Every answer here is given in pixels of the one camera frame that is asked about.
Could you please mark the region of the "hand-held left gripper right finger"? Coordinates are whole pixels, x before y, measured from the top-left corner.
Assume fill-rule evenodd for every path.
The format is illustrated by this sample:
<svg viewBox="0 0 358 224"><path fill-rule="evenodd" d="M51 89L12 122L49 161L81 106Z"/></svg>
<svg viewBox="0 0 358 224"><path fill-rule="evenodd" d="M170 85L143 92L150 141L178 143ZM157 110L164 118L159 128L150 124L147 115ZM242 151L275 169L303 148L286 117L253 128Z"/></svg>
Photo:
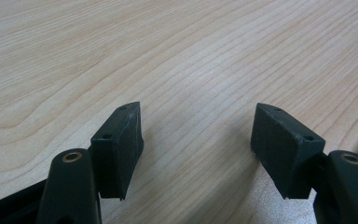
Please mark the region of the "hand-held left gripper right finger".
<svg viewBox="0 0 358 224"><path fill-rule="evenodd" d="M283 109L258 103L251 150L284 199L307 199L311 171L325 140Z"/></svg>

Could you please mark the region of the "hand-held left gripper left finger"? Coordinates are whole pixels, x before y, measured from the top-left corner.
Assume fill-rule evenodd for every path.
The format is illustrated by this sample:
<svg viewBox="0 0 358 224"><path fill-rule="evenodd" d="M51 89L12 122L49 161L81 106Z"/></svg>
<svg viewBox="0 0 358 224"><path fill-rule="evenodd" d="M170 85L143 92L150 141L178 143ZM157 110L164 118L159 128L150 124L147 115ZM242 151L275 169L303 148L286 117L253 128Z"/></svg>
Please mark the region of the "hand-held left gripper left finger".
<svg viewBox="0 0 358 224"><path fill-rule="evenodd" d="M100 196L124 200L144 150L140 103L117 108L90 141Z"/></svg>

